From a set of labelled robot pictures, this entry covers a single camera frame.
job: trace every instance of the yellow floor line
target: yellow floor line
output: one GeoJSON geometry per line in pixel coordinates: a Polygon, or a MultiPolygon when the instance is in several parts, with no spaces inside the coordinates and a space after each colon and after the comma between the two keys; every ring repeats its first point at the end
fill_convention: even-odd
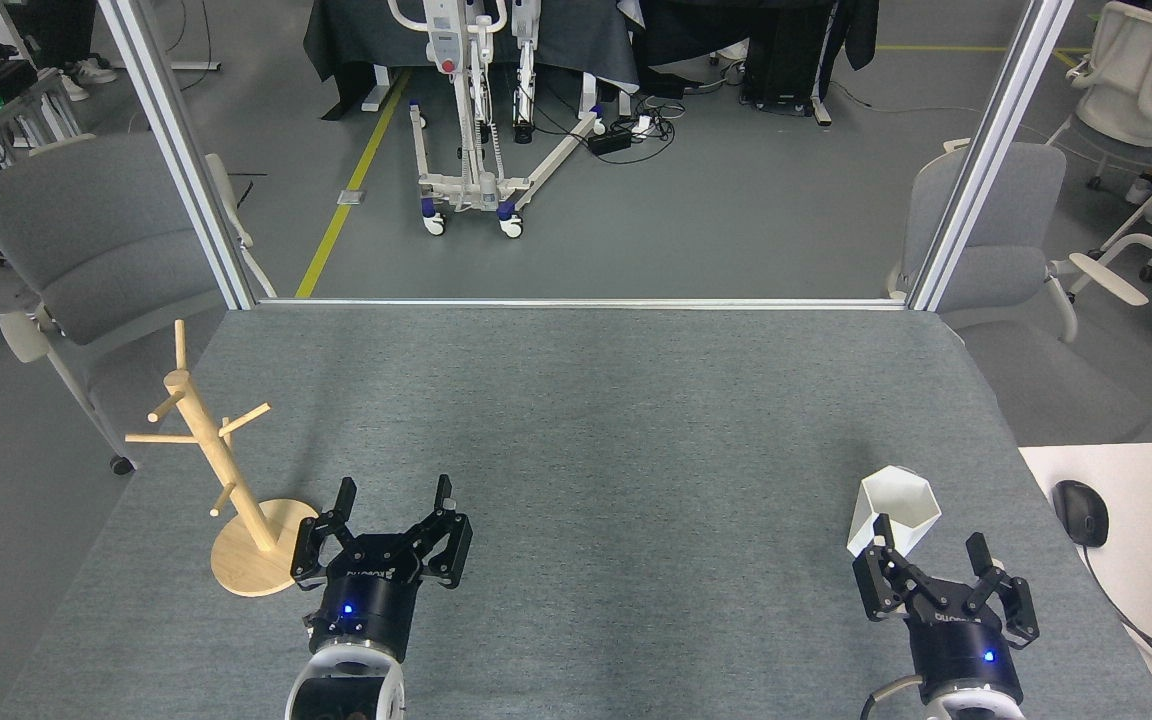
{"type": "Polygon", "coordinates": [[[1053,51],[1052,51],[1052,55],[1055,55],[1055,56],[1056,56],[1056,60],[1060,60],[1060,61],[1061,61],[1061,63],[1066,63],[1066,65],[1069,65],[1069,67],[1071,67],[1071,68],[1074,68],[1074,67],[1078,67],[1078,63],[1076,63],[1076,61],[1075,61],[1075,60],[1074,60],[1073,58],[1070,58],[1069,55],[1067,55],[1067,54],[1066,54],[1066,53],[1064,53],[1063,51],[1061,51],[1061,50],[1053,50],[1053,51]]]}
{"type": "MultiPolygon", "coordinates": [[[[987,45],[879,45],[877,50],[912,50],[923,53],[1006,53],[1007,51],[1006,47],[987,45]]],[[[1056,47],[1052,51],[1052,55],[1061,63],[1074,68],[1077,63],[1070,55],[1084,55],[1091,51],[1091,47],[1056,47]]]]}
{"type": "Polygon", "coordinates": [[[983,47],[977,45],[879,45],[876,50],[925,50],[937,53],[1002,53],[1006,47],[983,47]]]}
{"type": "MultiPolygon", "coordinates": [[[[397,100],[401,99],[403,88],[407,88],[407,78],[410,76],[411,70],[403,70],[399,74],[394,86],[389,88],[389,96],[385,97],[385,105],[380,108],[380,118],[376,120],[376,129],[371,131],[371,141],[367,141],[367,145],[362,151],[362,158],[358,158],[358,164],[353,169],[353,175],[349,176],[346,190],[358,190],[362,187],[362,179],[367,176],[367,168],[371,167],[371,160],[376,158],[376,151],[380,147],[385,131],[389,129],[389,120],[394,118],[394,108],[397,107],[397,100]]],[[[332,215],[332,222],[328,223],[328,230],[323,234],[319,249],[314,252],[314,258],[310,260],[305,276],[301,279],[301,287],[296,288],[296,297],[314,295],[314,287],[319,283],[323,268],[328,264],[335,241],[340,237],[340,228],[344,227],[344,220],[349,217],[349,209],[353,209],[353,205],[338,205],[338,211],[332,215]]]]}

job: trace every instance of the metal pole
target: metal pole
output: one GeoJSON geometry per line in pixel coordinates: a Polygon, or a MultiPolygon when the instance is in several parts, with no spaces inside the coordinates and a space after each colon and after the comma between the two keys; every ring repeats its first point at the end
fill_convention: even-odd
{"type": "Polygon", "coordinates": [[[1043,66],[1051,56],[1056,37],[1064,26],[1074,0],[1030,0],[1024,17],[1011,38],[1005,65],[998,74],[990,104],[980,119],[967,162],[958,174],[935,240],[923,270],[914,282],[908,306],[911,310],[937,310],[958,257],[963,255],[975,220],[986,200],[986,192],[1002,165],[1011,137],[1016,135],[1029,97],[1038,86],[1043,66]]]}
{"type": "Polygon", "coordinates": [[[198,143],[189,126],[180,88],[162,53],[152,15],[143,0],[100,0],[100,6],[177,184],[180,199],[198,233],[198,242],[207,256],[225,305],[230,310],[250,310],[255,300],[238,268],[238,255],[225,223],[219,195],[206,161],[197,150],[198,143]]]}

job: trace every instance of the sneaker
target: sneaker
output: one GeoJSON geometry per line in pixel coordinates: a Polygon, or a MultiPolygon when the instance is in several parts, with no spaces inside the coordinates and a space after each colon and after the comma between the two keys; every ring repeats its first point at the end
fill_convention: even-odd
{"type": "Polygon", "coordinates": [[[1140,205],[1143,202],[1147,200],[1151,195],[1152,177],[1139,176],[1132,182],[1132,187],[1128,188],[1128,194],[1126,194],[1123,199],[1130,202],[1132,205],[1140,205]]]}
{"type": "Polygon", "coordinates": [[[74,82],[74,78],[69,77],[68,74],[60,74],[60,85],[65,88],[65,93],[69,96],[70,103],[86,100],[91,97],[91,92],[83,90],[83,88],[79,86],[77,82],[74,82]]]}
{"type": "Polygon", "coordinates": [[[78,60],[74,63],[74,78],[82,83],[94,83],[104,85],[106,82],[118,79],[118,73],[101,68],[94,59],[78,60]]]}

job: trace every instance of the black robotic gripper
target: black robotic gripper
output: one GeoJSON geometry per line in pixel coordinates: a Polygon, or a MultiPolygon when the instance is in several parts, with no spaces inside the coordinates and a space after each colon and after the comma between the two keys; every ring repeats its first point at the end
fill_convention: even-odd
{"type": "Polygon", "coordinates": [[[1038,638],[1038,620],[1024,578],[995,564],[984,536],[968,538],[972,585],[929,577],[890,546],[890,520],[874,521],[874,540],[851,563],[870,620],[904,614],[919,695],[929,703],[946,689],[988,683],[1023,700],[1010,649],[1038,638]],[[998,593],[1006,623],[988,606],[998,593]]]}
{"type": "Polygon", "coordinates": [[[301,521],[291,577],[305,591],[326,583],[319,609],[305,615],[310,652],[333,638],[370,641],[402,662],[420,579],[430,575],[444,588],[461,584],[473,530],[456,511],[447,475],[439,475],[434,510],[402,535],[349,532],[356,492],[353,478],[340,479],[332,510],[301,521]],[[328,536],[338,538],[340,552],[324,569],[319,555],[328,536]],[[444,538],[444,551],[426,560],[444,538]]]}

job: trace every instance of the gray floor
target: gray floor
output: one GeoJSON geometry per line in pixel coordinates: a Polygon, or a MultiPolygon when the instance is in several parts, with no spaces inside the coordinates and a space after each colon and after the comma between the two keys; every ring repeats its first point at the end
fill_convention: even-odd
{"type": "MultiPolygon", "coordinates": [[[[376,118],[317,119],[334,104],[335,91],[317,82],[300,48],[310,3],[259,5],[264,12],[252,3],[210,6],[223,73],[185,97],[207,151],[220,152],[234,173],[265,173],[250,177],[242,214],[257,236],[257,258],[278,290],[291,295],[376,118]]],[[[174,37],[179,7],[160,6],[164,35],[174,37]]],[[[189,24],[175,56],[204,59],[198,6],[187,6],[189,24]]],[[[1018,0],[885,3],[879,41],[1001,46],[1020,7],[1018,0]]],[[[1087,46],[1087,13],[1096,7],[1076,5],[1059,45],[1087,46]]],[[[1000,59],[992,51],[882,50],[859,73],[841,65],[836,79],[879,109],[980,108],[1000,59]]],[[[704,63],[682,70],[704,79],[713,71],[704,63]]],[[[1024,131],[1023,141],[1040,141],[1070,109],[1075,94],[1062,73],[1064,66],[1052,60],[1025,119],[1037,132],[1024,131]]],[[[196,77],[180,74],[183,85],[196,77]]],[[[417,74],[414,91],[429,94],[433,79],[417,74]]],[[[570,81],[552,74],[550,83],[563,91],[570,81]]],[[[438,135],[441,101],[438,94],[422,100],[438,135]]],[[[541,100],[559,118],[561,105],[541,100]]],[[[367,198],[349,217],[314,295],[873,297],[899,252],[914,174],[941,141],[968,136],[978,122],[969,109],[878,113],[838,88],[828,131],[809,120],[741,108],[735,88],[689,97],[685,106],[675,146],[654,160],[609,167],[574,156],[526,211],[521,241],[506,240],[488,218],[467,215],[453,218],[441,238],[422,230],[410,131],[399,114],[369,173],[367,198]]],[[[96,132],[143,127],[126,79],[93,88],[77,109],[96,132]]],[[[507,162],[524,168],[539,146],[518,152],[507,145],[507,162]]],[[[435,162],[450,159],[450,147],[438,145],[435,152],[435,162]]],[[[1082,185],[1089,168],[1071,158],[1048,238],[1053,256],[1098,245],[1130,213],[1121,194],[1132,176],[1111,174],[1100,192],[1091,192],[1082,185]]],[[[234,179],[240,192],[247,180],[234,179]]],[[[1130,258],[1121,266],[1134,279],[1130,258]]],[[[1152,298],[1152,286],[1140,287],[1152,298]]],[[[1152,414],[1152,302],[1130,309],[1087,291],[1078,310],[1083,336],[1075,350],[1152,414]]],[[[952,323],[998,314],[1056,327],[1043,300],[952,323]]],[[[1023,445],[1061,442],[1024,437],[1024,429],[1016,435],[1023,445]]],[[[1152,439],[1152,423],[1142,439],[1152,439]]],[[[106,456],[50,369],[15,363],[0,341],[0,698],[123,487],[105,468],[106,456]],[[1,438],[12,438],[10,446],[1,438]]]]}

